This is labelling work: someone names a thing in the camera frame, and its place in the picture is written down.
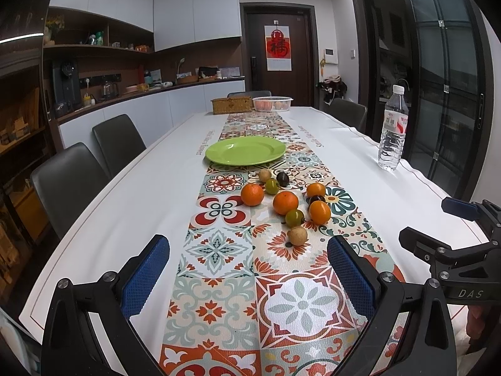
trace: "sliding glass door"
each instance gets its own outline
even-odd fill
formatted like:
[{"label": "sliding glass door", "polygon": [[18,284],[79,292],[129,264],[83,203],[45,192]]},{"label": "sliding glass door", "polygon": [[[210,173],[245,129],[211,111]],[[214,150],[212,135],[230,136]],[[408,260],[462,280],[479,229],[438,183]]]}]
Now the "sliding glass door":
[{"label": "sliding glass door", "polygon": [[478,24],[469,0],[405,1],[414,20],[413,49],[419,50],[419,64],[413,64],[419,86],[415,134],[407,158],[449,195],[461,197],[483,127]]}]

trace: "white tablecloth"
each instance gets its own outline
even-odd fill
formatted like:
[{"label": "white tablecloth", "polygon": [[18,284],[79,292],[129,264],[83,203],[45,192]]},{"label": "white tablecloth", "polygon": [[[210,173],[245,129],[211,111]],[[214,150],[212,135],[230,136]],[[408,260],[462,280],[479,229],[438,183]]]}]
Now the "white tablecloth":
[{"label": "white tablecloth", "polygon": [[[440,203],[447,194],[406,161],[394,172],[379,168],[377,143],[370,138],[312,108],[293,107],[281,115],[350,193],[406,281],[423,283],[430,277],[429,265],[400,247],[398,234],[406,226],[453,248],[487,241],[475,223],[443,213]],[[190,117],[121,171],[85,209],[42,270],[19,316],[40,343],[59,279],[87,283],[97,281],[106,271],[119,271],[159,233],[169,239],[170,260],[141,314],[131,318],[145,345],[159,359],[173,278],[207,170],[205,148],[217,141],[226,118],[211,113]],[[460,329],[467,310],[449,308],[455,329]],[[91,317],[110,365],[124,373],[99,317]]]}]

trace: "blue gripper pad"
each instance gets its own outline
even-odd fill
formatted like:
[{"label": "blue gripper pad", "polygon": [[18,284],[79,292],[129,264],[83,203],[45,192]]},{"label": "blue gripper pad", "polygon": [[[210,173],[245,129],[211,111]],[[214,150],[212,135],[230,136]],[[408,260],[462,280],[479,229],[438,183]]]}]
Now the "blue gripper pad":
[{"label": "blue gripper pad", "polygon": [[374,291],[335,236],[327,244],[327,257],[355,311],[371,319],[375,312]]},{"label": "blue gripper pad", "polygon": [[480,218],[480,212],[476,205],[460,201],[459,199],[444,198],[442,201],[442,210],[445,213],[461,217],[467,221],[476,221]]},{"label": "blue gripper pad", "polygon": [[141,312],[169,260],[169,254],[169,241],[166,237],[159,236],[157,243],[123,288],[120,309],[125,318],[129,319]]}]

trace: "white plastic basket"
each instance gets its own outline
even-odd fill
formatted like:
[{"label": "white plastic basket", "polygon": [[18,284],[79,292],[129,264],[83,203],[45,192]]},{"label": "white plastic basket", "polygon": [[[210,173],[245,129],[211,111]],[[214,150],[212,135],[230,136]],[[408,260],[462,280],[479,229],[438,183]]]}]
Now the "white plastic basket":
[{"label": "white plastic basket", "polygon": [[286,112],[294,99],[283,96],[264,96],[252,99],[258,112]]}]

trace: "plastic water bottle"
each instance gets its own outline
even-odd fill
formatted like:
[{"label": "plastic water bottle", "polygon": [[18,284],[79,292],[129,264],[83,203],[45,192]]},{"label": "plastic water bottle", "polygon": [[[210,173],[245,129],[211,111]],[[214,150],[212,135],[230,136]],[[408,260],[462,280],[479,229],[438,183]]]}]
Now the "plastic water bottle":
[{"label": "plastic water bottle", "polygon": [[402,156],[408,115],[409,108],[404,101],[404,88],[393,85],[393,95],[384,109],[378,156],[379,166],[387,171],[394,171]]}]

